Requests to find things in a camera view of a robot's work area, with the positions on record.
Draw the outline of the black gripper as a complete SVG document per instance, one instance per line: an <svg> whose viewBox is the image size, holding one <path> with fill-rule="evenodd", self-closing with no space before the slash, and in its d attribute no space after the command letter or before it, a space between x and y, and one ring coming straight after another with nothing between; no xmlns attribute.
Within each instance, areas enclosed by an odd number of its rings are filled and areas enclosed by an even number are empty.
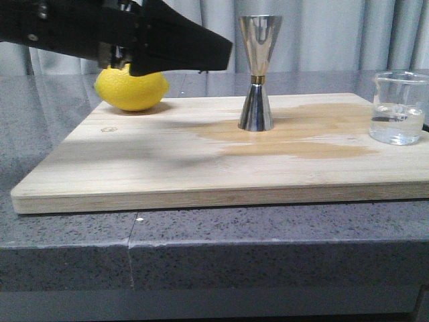
<svg viewBox="0 0 429 322"><path fill-rule="evenodd" d="M123 68L142 12L135 1L2 1L1 41Z"/></svg>

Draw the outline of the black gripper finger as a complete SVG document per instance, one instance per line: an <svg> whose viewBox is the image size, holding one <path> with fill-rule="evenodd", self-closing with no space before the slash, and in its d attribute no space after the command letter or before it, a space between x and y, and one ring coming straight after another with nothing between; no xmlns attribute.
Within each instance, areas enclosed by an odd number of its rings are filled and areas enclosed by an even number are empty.
<svg viewBox="0 0 429 322"><path fill-rule="evenodd" d="M169 70L221 71L233 43L173 10L163 1L144 1L129 73L145 76Z"/></svg>

